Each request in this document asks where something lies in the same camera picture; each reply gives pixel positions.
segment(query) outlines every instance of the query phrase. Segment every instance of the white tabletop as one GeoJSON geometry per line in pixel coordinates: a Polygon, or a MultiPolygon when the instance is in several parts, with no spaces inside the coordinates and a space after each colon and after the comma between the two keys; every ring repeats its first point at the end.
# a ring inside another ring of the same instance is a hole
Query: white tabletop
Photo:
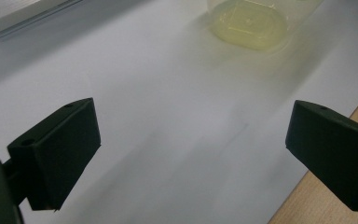
{"type": "Polygon", "coordinates": [[[26,223],[266,223],[306,168],[294,100],[358,105],[358,1],[325,1],[275,53],[208,30],[206,1],[84,0],[0,39],[0,159],[93,97],[102,147],[60,212],[26,223]]]}

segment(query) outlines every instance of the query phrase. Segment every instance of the white plastic object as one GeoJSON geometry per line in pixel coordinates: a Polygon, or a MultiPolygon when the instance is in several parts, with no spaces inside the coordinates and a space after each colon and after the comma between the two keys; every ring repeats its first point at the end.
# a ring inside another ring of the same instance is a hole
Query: white plastic object
{"type": "Polygon", "coordinates": [[[270,49],[289,36],[323,0],[207,0],[212,31],[231,44],[270,49]]]}

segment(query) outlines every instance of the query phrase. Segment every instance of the wooden surface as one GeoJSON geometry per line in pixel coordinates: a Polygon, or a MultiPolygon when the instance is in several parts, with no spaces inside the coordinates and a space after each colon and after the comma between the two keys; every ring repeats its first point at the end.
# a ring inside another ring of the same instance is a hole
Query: wooden surface
{"type": "MultiPolygon", "coordinates": [[[[351,119],[358,122],[358,107],[351,119]]],[[[358,212],[352,212],[315,175],[307,172],[269,223],[357,224],[358,212]]]]}

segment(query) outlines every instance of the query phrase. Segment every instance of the transparent plastic container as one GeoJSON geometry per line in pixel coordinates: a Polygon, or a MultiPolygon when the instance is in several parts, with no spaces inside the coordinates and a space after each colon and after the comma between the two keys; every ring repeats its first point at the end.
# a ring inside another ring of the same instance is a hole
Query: transparent plastic container
{"type": "Polygon", "coordinates": [[[323,0],[207,0],[212,32],[231,44],[271,49],[323,0]]]}

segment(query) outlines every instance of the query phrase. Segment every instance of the black object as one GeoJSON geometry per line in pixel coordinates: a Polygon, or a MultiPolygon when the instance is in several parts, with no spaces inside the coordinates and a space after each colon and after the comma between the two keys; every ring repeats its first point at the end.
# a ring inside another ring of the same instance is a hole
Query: black object
{"type": "Polygon", "coordinates": [[[60,209],[101,145],[92,98],[65,105],[8,147],[0,162],[0,224],[22,223],[24,198],[33,210],[60,209]]]}
{"type": "Polygon", "coordinates": [[[286,147],[351,210],[358,211],[358,123],[296,101],[286,147]]]}

